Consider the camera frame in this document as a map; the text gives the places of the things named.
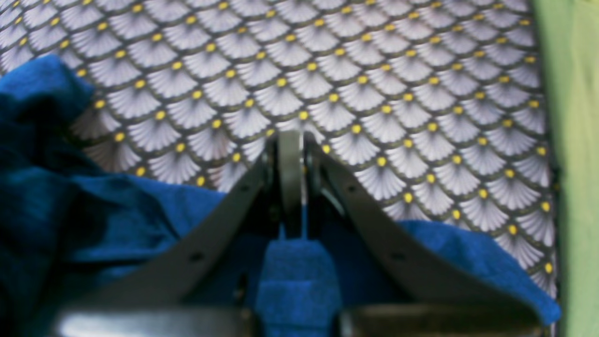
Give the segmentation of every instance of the scale pattern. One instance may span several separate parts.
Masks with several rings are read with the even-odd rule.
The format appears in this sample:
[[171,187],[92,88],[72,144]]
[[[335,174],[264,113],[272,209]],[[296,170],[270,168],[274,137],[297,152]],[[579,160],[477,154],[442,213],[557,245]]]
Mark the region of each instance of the scale pattern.
[[556,296],[546,100],[526,0],[21,0],[0,72],[56,53],[108,171],[228,191],[315,133],[394,219],[484,231]]

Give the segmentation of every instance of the blue towel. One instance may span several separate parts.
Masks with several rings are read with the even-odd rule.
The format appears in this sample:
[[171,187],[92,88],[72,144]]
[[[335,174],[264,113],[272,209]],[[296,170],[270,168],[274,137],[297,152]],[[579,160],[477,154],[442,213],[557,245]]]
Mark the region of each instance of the blue towel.
[[[0,335],[42,337],[58,307],[175,245],[223,194],[108,174],[64,142],[62,127],[93,88],[55,56],[0,80]],[[530,303],[544,324],[561,314],[489,236],[449,225],[400,224],[430,250]],[[342,226],[321,240],[240,236],[212,282],[191,298],[231,304],[242,273],[268,336],[326,336],[353,304],[401,302],[363,244]]]

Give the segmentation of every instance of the green wall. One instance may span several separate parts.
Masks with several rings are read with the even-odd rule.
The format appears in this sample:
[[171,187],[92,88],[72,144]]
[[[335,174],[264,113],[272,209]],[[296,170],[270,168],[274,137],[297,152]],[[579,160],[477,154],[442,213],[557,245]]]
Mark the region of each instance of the green wall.
[[599,336],[599,0],[534,0],[544,48],[558,208],[562,336]]

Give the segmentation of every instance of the fabric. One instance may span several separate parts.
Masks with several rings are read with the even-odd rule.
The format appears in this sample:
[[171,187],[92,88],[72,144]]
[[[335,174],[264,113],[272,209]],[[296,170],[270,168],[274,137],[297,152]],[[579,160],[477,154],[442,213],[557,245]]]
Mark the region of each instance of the fabric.
[[[6,131],[0,139],[0,320],[3,329],[20,326],[22,336],[44,336],[61,304],[164,252],[223,197],[104,173],[65,143],[58,127],[83,110],[90,94],[54,56],[0,81]],[[559,306],[488,235],[434,222],[401,226],[449,262],[530,303],[545,324],[559,318]],[[268,246],[264,259],[258,246]],[[328,318],[342,305],[397,297],[359,238],[334,223],[320,241],[239,237],[197,303],[231,302],[229,285],[240,270],[255,280],[247,304],[266,317],[268,336],[327,335]]]
[[599,2],[538,0],[550,118],[562,191],[558,216],[563,336],[599,335]]
[[528,0],[24,0],[0,74],[55,53],[98,88],[107,171],[227,191],[301,129],[393,219],[484,231],[557,295],[547,103]]

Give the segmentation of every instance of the blue fabric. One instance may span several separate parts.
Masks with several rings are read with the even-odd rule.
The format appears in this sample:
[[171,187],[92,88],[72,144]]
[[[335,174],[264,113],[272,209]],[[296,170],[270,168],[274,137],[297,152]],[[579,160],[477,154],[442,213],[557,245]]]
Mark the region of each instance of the blue fabric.
[[[0,80],[0,335],[42,337],[66,301],[135,270],[185,236],[223,194],[107,174],[65,143],[61,127],[92,88],[55,56]],[[490,237],[406,221],[454,265],[530,303],[545,324],[559,306]],[[400,302],[355,234],[331,223],[320,241],[240,236],[194,303],[230,304],[240,275],[268,336],[324,336],[343,306]]]

